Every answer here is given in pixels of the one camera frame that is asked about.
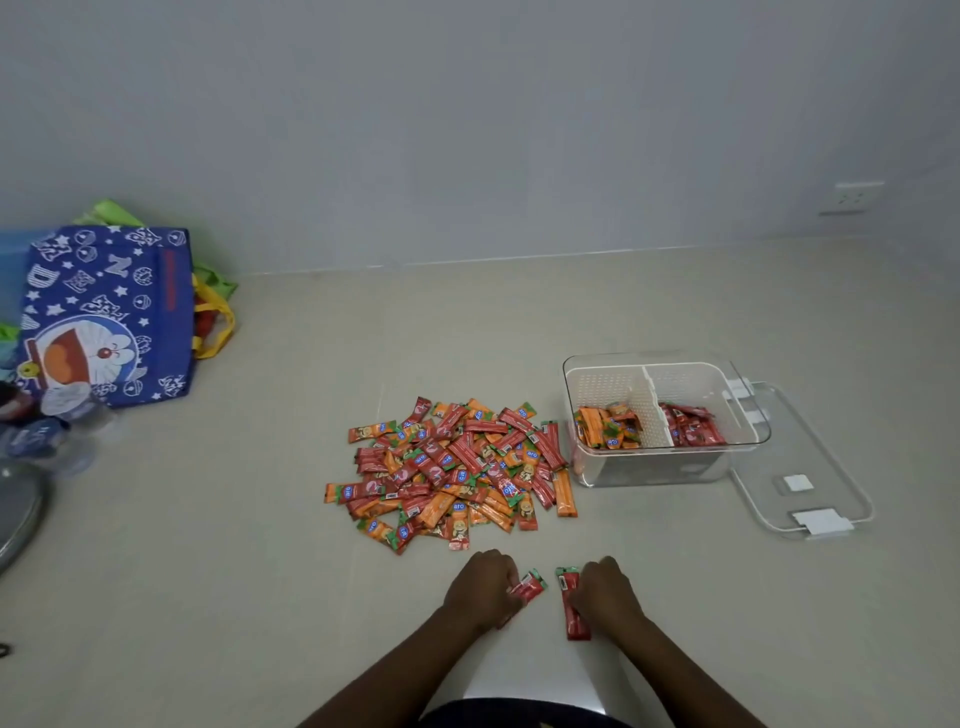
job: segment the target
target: hand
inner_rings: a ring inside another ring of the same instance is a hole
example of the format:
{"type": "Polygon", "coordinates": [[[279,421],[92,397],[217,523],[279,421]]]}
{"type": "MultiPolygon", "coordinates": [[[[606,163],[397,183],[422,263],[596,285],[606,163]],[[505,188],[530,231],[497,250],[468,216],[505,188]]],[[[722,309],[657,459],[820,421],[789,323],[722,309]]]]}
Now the hand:
{"type": "Polygon", "coordinates": [[[482,635],[523,606],[520,597],[507,594],[518,581],[516,564],[509,556],[495,548],[474,553],[446,591],[443,609],[452,618],[465,619],[482,635]]]}
{"type": "Polygon", "coordinates": [[[599,564],[587,562],[580,573],[580,586],[570,593],[569,600],[591,629],[617,644],[623,644],[632,632],[649,623],[630,579],[612,556],[604,556],[599,564]]]}

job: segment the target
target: blue tote bag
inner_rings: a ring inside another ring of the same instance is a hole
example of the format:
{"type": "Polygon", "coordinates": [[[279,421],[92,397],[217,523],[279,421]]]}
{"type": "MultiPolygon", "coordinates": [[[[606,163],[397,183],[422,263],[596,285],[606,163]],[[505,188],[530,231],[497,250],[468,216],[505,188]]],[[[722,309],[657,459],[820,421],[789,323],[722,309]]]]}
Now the blue tote bag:
{"type": "Polygon", "coordinates": [[[190,236],[67,226],[31,244],[17,383],[89,382],[111,407],[182,397],[193,373],[190,236]]]}

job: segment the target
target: pile of snack packets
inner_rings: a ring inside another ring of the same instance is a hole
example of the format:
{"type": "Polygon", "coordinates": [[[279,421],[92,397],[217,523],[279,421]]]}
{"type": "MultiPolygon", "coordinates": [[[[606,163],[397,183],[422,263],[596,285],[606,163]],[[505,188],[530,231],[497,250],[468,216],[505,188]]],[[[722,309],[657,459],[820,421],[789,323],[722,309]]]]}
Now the pile of snack packets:
{"type": "Polygon", "coordinates": [[[494,522],[510,533],[537,530],[533,497],[561,517],[577,516],[556,422],[533,424],[525,402],[493,412],[477,400],[433,404],[419,397],[413,414],[354,427],[348,442],[374,440],[354,455],[362,480],[327,483],[326,502],[345,505],[357,528],[403,553],[417,535],[453,550],[469,548],[472,525],[494,522]],[[381,520],[399,511],[396,528],[381,520]]]}
{"type": "MultiPolygon", "coordinates": [[[[726,445],[723,435],[704,407],[688,407],[660,402],[675,448],[705,448],[726,445]]],[[[636,449],[641,447],[640,418],[626,402],[614,402],[606,408],[580,407],[574,414],[577,436],[588,448],[636,449]]]]}

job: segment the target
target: tiled floor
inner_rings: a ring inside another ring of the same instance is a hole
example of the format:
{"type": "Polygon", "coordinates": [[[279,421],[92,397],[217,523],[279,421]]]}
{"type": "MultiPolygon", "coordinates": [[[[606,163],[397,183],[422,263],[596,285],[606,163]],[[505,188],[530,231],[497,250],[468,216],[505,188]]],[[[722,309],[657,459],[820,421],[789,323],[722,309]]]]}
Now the tiled floor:
{"type": "MultiPolygon", "coordinates": [[[[349,426],[405,417],[417,395],[560,417],[573,353],[704,347],[790,395],[873,497],[874,523],[790,542],[725,481],[581,489],[578,520],[478,527],[472,547],[545,571],[613,554],[648,613],[772,725],[955,723],[960,305],[869,244],[263,277],[235,304],[243,326],[193,393],[128,412],[126,445],[61,484],[0,578],[0,641],[17,647],[0,662],[5,726],[295,724],[468,558],[429,539],[397,558],[324,505],[324,483],[350,477],[349,426]]],[[[589,701],[593,680],[636,720],[611,659],[568,645],[559,599],[543,598],[441,697],[589,701]]]]}

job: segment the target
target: electrical outlet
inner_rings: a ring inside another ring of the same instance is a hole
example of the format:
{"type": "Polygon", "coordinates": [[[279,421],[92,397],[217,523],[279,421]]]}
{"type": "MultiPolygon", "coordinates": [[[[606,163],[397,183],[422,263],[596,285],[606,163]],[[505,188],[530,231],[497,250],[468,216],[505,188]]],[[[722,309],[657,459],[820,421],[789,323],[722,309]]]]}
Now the electrical outlet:
{"type": "Polygon", "coordinates": [[[821,215],[858,215],[866,212],[883,191],[883,182],[838,182],[821,215]]]}

